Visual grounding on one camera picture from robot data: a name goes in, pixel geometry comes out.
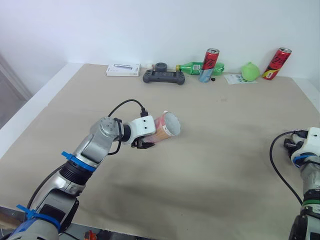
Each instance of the white table edge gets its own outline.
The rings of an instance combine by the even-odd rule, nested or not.
[[[0,129],[0,159],[83,65],[83,63],[67,63]],[[293,80],[320,113],[320,92],[307,79],[293,78]]]

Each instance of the green ball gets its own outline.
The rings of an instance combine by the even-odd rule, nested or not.
[[[252,82],[260,75],[259,68],[253,63],[249,62],[241,68],[241,74],[244,80]]]

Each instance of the blue zip tie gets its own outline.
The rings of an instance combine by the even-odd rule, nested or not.
[[[78,164],[80,167],[83,167],[84,169],[87,169],[90,172],[94,172],[96,170],[95,167],[84,163],[83,161],[79,160],[78,158],[76,158],[76,156],[74,156],[71,153],[67,153],[66,151],[63,151],[61,155],[65,156],[66,159]]]
[[[301,166],[299,166],[298,164],[296,164],[296,161],[299,160],[299,159],[303,159],[303,158],[308,158],[308,157],[313,157],[315,155],[300,155],[300,156],[296,156],[294,159],[293,159],[293,163],[294,165],[297,167],[297,168],[300,168]]]
[[[33,219],[33,218],[39,218],[39,219],[44,219],[44,220],[47,220],[49,221],[50,223],[52,223],[57,229],[58,229],[58,232],[60,231],[60,222],[58,222],[55,218],[51,217],[51,216],[48,216],[48,215],[45,215],[45,214],[41,214],[41,213],[36,213],[36,210],[32,209],[28,209],[20,204],[18,204],[16,206],[18,209],[21,209],[22,211],[24,211],[27,215],[27,219],[30,220],[30,219]]]

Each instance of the green plastic bottle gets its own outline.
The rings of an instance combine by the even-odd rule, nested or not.
[[[191,61],[184,65],[176,65],[175,70],[176,71],[182,71],[186,74],[190,75],[200,75],[200,71],[202,69],[202,66],[204,65],[201,61]],[[225,65],[221,62],[217,62],[213,68],[212,75],[219,76],[224,71]]]

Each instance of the robotic arm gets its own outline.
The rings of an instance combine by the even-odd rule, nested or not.
[[[289,240],[320,240],[320,128],[295,131],[284,147],[303,179],[303,203]]]
[[[73,154],[62,152],[67,162],[42,182],[27,207],[18,205],[27,213],[27,220],[8,240],[58,240],[58,233],[69,227],[78,209],[77,197],[106,156],[117,153],[121,142],[137,147],[137,143],[142,144],[139,140],[143,136],[156,132],[153,117],[144,108],[141,109],[140,118],[125,124],[120,119],[109,117],[112,111],[90,128],[89,135]],[[118,148],[116,152],[109,153],[115,141],[119,141]]]

